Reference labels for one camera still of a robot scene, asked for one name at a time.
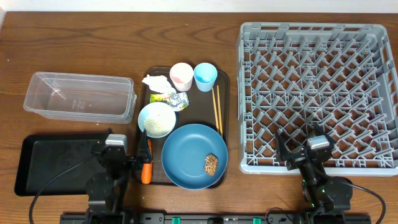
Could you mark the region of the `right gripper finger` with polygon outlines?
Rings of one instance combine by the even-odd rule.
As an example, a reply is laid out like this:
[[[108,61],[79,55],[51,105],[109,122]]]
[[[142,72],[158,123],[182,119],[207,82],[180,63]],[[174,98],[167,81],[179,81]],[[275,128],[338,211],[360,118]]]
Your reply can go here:
[[[316,122],[313,122],[313,128],[316,136],[324,136],[331,145],[335,145],[335,140],[326,132],[324,132],[324,130]]]
[[[288,155],[290,152],[287,150],[286,145],[278,131],[275,133],[275,138],[277,140],[276,161],[284,162],[289,159]]]

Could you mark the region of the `light blue bowl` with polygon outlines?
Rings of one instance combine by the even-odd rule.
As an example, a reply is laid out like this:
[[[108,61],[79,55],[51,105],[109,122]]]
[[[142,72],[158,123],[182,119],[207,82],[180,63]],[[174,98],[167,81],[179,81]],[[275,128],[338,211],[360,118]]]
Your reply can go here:
[[[141,109],[138,126],[150,138],[162,138],[170,133],[176,123],[175,111],[166,103],[149,103]]]

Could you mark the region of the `green foil wrapper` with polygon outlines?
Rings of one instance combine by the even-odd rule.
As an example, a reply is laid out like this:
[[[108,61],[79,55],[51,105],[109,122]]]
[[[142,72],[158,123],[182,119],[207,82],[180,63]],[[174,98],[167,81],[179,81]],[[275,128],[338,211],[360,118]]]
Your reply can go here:
[[[154,102],[166,103],[174,111],[181,111],[189,106],[189,99],[186,92],[151,94],[150,103]]]

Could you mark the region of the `white tissue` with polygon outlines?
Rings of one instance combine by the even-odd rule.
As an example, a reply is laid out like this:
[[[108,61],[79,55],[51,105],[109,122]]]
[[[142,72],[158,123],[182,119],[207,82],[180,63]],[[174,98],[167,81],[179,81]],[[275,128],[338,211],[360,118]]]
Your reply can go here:
[[[150,90],[157,93],[176,93],[175,88],[169,83],[164,75],[150,76],[149,74],[142,80],[143,83],[149,86]]]

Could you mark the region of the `pink cup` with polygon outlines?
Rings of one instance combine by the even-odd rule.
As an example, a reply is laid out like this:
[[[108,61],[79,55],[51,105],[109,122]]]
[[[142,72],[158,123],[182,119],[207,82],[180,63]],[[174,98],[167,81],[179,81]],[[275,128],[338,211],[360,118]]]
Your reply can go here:
[[[176,63],[170,69],[170,78],[178,91],[188,91],[192,86],[193,68],[187,63]]]

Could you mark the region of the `light blue cup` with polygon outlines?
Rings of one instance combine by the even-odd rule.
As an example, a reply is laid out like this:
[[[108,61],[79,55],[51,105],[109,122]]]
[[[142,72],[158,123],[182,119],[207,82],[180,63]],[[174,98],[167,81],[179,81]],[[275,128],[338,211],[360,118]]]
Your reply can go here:
[[[216,67],[210,63],[200,63],[194,68],[195,83],[202,92],[208,92],[213,88],[217,76]]]

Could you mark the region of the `white rice pile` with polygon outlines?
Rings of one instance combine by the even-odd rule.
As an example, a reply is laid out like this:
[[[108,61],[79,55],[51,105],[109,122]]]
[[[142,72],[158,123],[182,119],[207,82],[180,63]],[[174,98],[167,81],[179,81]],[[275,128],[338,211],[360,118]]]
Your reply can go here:
[[[144,129],[148,135],[159,138],[169,133],[174,126],[174,119],[168,116],[153,114],[144,120]]]

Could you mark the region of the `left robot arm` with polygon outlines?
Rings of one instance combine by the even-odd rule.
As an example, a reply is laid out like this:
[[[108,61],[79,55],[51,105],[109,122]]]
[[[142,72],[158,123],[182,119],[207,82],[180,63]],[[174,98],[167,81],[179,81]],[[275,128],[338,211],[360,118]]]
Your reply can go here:
[[[91,149],[92,155],[105,168],[86,183],[88,221],[90,223],[129,223],[131,215],[122,209],[124,194],[132,171],[141,172],[141,182],[152,181],[152,143],[143,131],[136,156],[127,156],[127,137],[108,129]]]

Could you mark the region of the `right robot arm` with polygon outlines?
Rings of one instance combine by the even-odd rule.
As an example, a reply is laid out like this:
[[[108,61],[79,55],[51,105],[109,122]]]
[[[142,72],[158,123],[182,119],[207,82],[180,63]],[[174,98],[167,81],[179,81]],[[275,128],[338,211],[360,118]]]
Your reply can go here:
[[[318,124],[315,135],[297,152],[289,152],[280,134],[276,134],[276,160],[284,162],[288,170],[298,169],[303,177],[302,190],[312,208],[295,219],[296,223],[321,223],[326,220],[345,222],[344,213],[351,208],[352,182],[344,177],[326,174],[323,163],[332,157],[336,142]]]

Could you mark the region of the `grey dishwasher rack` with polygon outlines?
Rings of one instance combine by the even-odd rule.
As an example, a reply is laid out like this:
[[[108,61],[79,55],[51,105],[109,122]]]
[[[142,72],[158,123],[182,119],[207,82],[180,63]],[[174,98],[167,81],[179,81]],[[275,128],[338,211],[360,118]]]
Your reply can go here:
[[[318,125],[336,144],[329,175],[397,174],[397,69],[379,24],[246,22],[237,39],[239,168],[288,173]]]

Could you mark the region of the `black waste tray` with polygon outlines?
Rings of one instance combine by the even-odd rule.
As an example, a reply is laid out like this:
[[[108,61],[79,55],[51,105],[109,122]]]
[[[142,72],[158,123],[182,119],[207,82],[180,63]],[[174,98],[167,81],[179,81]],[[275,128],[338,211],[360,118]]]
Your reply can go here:
[[[30,135],[22,142],[14,192],[34,196],[53,177],[89,158],[91,148],[103,135]],[[51,183],[42,195],[84,195],[88,179],[105,168],[95,159],[80,165]]]

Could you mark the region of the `orange carrot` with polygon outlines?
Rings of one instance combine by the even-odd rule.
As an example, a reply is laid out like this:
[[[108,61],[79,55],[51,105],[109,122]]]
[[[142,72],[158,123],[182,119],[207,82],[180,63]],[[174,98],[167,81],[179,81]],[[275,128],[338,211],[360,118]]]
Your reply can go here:
[[[152,142],[150,139],[147,140],[148,148],[150,155],[152,155]],[[141,172],[141,182],[143,184],[150,184],[152,180],[152,168],[153,168],[153,160],[150,163],[144,163],[143,169]]]

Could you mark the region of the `blue plate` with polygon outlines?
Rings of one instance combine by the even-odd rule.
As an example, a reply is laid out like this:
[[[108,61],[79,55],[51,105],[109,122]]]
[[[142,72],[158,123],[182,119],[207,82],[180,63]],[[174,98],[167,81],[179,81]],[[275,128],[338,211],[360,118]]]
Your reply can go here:
[[[206,157],[214,155],[218,165],[214,175],[205,172]],[[228,149],[223,138],[209,126],[187,124],[173,131],[162,148],[162,167],[177,186],[201,190],[215,185],[224,176]]]

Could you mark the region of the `clear plastic bin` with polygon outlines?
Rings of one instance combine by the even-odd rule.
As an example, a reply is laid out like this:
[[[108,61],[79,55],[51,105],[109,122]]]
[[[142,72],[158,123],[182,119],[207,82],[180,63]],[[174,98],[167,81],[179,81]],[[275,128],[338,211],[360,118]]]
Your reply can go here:
[[[36,72],[24,109],[48,119],[129,124],[136,99],[130,78]]]

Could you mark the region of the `right wooden chopstick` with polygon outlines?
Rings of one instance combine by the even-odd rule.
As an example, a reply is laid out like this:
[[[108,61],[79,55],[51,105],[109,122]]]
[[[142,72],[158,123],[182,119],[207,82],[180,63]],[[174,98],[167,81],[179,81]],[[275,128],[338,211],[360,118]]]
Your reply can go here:
[[[221,117],[220,89],[219,89],[218,85],[216,87],[216,90],[217,90],[217,109],[218,109],[218,121],[219,121],[220,135],[221,135],[221,137],[223,137],[223,123],[222,123],[222,117]]]

